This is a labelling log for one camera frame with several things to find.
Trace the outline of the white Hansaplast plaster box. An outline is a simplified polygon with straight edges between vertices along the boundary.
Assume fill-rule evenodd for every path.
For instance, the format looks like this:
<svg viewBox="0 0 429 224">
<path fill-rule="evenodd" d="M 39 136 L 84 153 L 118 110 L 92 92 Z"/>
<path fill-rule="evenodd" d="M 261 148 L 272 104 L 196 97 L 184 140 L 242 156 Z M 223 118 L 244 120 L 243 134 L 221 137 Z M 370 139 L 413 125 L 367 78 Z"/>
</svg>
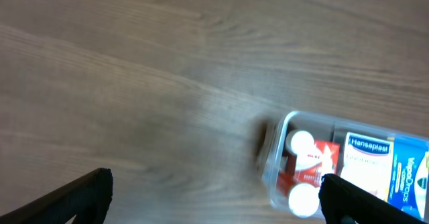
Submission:
<svg viewBox="0 0 429 224">
<path fill-rule="evenodd" d="M 348 132 L 340 177 L 386 201 L 391 183 L 393 142 Z"/>
</svg>

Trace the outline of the blue yellow VapoDrops box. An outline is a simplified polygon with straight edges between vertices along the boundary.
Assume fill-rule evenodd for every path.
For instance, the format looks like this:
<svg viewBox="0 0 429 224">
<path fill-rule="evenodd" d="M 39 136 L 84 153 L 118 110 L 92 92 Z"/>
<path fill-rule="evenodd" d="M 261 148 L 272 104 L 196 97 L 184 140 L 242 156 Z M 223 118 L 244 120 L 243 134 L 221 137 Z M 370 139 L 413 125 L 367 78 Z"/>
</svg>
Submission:
<svg viewBox="0 0 429 224">
<path fill-rule="evenodd" d="M 393 164 L 387 202 L 424 219 L 428 186 L 428 144 L 423 139 L 397 135 L 393 141 Z"/>
</svg>

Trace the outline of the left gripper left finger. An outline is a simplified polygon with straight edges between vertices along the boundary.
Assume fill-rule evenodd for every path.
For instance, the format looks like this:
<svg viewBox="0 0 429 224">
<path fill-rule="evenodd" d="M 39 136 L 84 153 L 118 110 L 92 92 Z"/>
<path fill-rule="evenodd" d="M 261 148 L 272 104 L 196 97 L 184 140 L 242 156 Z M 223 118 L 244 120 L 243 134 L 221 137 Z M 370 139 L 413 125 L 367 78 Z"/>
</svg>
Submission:
<svg viewBox="0 0 429 224">
<path fill-rule="evenodd" d="M 1 216 L 2 223 L 98 223 L 113 200 L 113 175 L 97 168 L 52 192 Z"/>
</svg>

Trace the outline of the orange tube white cap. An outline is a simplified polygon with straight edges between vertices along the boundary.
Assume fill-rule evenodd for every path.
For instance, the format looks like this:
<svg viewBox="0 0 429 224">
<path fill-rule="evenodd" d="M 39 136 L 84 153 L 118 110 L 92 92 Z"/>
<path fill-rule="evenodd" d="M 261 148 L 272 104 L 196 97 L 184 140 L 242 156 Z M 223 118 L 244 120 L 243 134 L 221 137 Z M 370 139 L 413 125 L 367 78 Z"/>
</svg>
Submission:
<svg viewBox="0 0 429 224">
<path fill-rule="evenodd" d="M 313 216 L 320 205 L 319 187 L 307 182 L 299 182 L 286 173 L 280 173 L 277 181 L 278 190 L 287 199 L 289 210 L 300 218 Z"/>
</svg>

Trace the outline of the black bottle white cap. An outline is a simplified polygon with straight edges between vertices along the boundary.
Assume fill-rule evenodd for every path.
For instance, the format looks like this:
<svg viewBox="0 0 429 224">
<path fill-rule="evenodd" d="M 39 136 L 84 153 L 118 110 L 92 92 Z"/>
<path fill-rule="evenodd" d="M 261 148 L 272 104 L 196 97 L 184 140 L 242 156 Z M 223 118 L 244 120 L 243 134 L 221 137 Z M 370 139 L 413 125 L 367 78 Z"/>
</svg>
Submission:
<svg viewBox="0 0 429 224">
<path fill-rule="evenodd" d="M 304 130 L 293 130 L 286 134 L 283 157 L 286 157 L 286 170 L 294 172 L 306 170 L 315 163 L 312 150 L 314 138 L 311 133 Z"/>
</svg>

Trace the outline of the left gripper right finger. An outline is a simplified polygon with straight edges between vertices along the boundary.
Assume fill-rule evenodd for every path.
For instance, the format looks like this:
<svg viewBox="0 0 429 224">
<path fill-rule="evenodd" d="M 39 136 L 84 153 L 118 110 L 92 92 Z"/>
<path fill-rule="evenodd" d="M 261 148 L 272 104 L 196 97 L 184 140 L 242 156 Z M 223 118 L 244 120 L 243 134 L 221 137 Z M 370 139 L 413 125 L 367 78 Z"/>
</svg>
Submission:
<svg viewBox="0 0 429 224">
<path fill-rule="evenodd" d="M 326 224 L 424 224 L 335 174 L 322 177 L 318 196 Z"/>
</svg>

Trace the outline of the red white carton box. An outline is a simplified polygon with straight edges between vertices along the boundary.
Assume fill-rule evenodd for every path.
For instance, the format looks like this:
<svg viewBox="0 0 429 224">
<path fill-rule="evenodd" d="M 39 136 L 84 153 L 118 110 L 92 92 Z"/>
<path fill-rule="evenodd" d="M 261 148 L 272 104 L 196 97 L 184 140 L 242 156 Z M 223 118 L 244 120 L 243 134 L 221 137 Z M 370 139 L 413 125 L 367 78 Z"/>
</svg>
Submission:
<svg viewBox="0 0 429 224">
<path fill-rule="evenodd" d="M 312 155 L 315 163 L 306 170 L 294 171 L 294 178 L 299 182 L 307 182 L 314 187 L 320 187 L 325 174 L 336 174 L 340 153 L 340 145 L 324 140 L 314 140 Z"/>
</svg>

